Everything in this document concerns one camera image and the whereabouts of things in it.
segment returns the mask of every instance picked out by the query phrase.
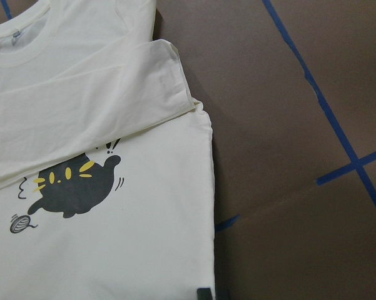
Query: cat graphic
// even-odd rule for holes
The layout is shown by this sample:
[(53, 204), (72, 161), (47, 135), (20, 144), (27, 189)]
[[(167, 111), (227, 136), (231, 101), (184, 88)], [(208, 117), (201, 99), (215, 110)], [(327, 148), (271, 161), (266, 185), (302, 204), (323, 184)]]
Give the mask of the cat graphic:
[(106, 199), (114, 183), (114, 168), (121, 158), (110, 156), (104, 166), (89, 160), (85, 153), (39, 172), (34, 180), (42, 198), (28, 209), (34, 214), (39, 208), (64, 218), (84, 214)]

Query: brown surface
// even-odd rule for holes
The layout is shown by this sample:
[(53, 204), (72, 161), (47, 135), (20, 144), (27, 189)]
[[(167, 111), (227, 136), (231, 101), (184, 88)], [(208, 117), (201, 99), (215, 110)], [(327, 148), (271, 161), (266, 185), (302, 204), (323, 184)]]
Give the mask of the brown surface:
[[(376, 151), (376, 1), (273, 4), (357, 154)], [(376, 299), (376, 209), (354, 172), (315, 184), (349, 159), (262, 2), (158, 12), (213, 121), (216, 222), (242, 215), (216, 235), (217, 285), (234, 300)], [(366, 170), (376, 186), (376, 161)]]

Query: blue tape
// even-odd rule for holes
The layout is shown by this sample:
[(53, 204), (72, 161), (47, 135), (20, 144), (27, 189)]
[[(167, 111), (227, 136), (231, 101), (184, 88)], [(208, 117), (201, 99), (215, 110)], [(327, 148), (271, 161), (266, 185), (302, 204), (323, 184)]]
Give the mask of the blue tape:
[[(376, 151), (373, 152), (372, 154), (369, 154), (369, 155), (363, 157), (363, 158), (360, 158), (359, 164), (361, 166), (364, 166), (366, 164), (372, 163), (373, 161), (376, 161)], [(341, 167), (337, 170), (334, 170), (334, 171), (318, 178), (316, 182), (319, 186), (321, 186), (325, 183), (329, 183), (330, 181), (332, 181), (332, 180), (334, 180), (334, 179), (336, 179), (336, 178), (338, 178), (342, 175), (345, 175), (345, 174), (347, 174), (351, 171), (354, 171), (354, 170), (356, 170), (356, 166), (354, 164), (350, 163), (350, 164), (347, 164), (344, 167)]]
[(262, 0), (264, 6), (266, 7), (268, 13), (270, 14), (271, 18), (273, 19), (277, 29), (279, 30), (280, 34), (282, 35), (283, 40), (288, 44), (289, 48), (297, 58), (298, 62), (300, 63), (304, 73), (305, 79), (308, 83), (312, 86), (317, 99), (318, 103), (324, 111), (325, 116), (327, 117), (328, 121), (331, 124), (331, 127), (335, 131), (342, 147), (344, 148), (345, 152), (347, 153), (351, 164), (340, 168), (339, 171), (337, 170), (335, 175), (341, 176), (344, 172), (350, 172), (350, 168), (356, 169), (357, 174), (359, 175), (360, 179), (362, 180), (368, 194), (370, 195), (375, 207), (376, 207), (376, 189), (374, 188), (370, 178), (368, 177), (367, 173), (365, 172), (364, 167), (361, 165), (360, 160), (358, 159), (355, 150), (353, 149), (352, 145), (350, 144), (346, 134), (344, 133), (342, 127), (339, 125), (337, 118), (335, 117), (332, 109), (328, 105), (327, 100), (325, 99), (321, 89), (319, 88), (318, 84), (314, 80), (309, 68), (307, 67), (302, 55), (299, 53), (298, 49), (296, 48), (295, 43), (292, 41), (291, 37), (289, 36), (288, 31), (286, 30), (285, 26), (283, 25), (280, 17), (278, 16), (276, 10), (274, 9), (273, 5), (271, 4), (270, 0)]
[(11, 15), (10, 7), (8, 6), (8, 3), (6, 0), (0, 0), (1, 5), (3, 6), (4, 12), (6, 13), (7, 18), (10, 20), (13, 18)]
[(221, 223), (218, 223), (214, 226), (214, 231), (217, 233), (217, 232), (220, 232), (221, 230), (224, 230), (226, 228), (229, 228), (231, 227), (232, 225), (235, 224), (235, 222), (240, 218), (240, 214), (237, 214), (235, 217), (232, 217), (226, 221), (223, 221)]

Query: crew neckline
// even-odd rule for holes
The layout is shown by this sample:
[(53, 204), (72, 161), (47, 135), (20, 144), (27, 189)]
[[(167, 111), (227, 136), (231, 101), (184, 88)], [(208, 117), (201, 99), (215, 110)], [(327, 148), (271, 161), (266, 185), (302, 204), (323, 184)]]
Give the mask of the crew neckline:
[(23, 28), (49, 13), (41, 32), (28, 45), (14, 52), (0, 52), (0, 66), (22, 64), (38, 55), (47, 46), (57, 30), (60, 10), (61, 0), (39, 0), (20, 15), (0, 24), (0, 38), (5, 38), (17, 31), (22, 32)]

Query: white t-shirt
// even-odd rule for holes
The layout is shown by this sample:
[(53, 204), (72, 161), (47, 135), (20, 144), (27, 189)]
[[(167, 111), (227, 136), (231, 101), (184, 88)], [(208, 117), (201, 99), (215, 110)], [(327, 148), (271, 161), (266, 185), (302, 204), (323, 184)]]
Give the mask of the white t-shirt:
[(0, 42), (0, 299), (214, 289), (211, 123), (154, 12), (40, 1), (0, 25), (21, 31)]

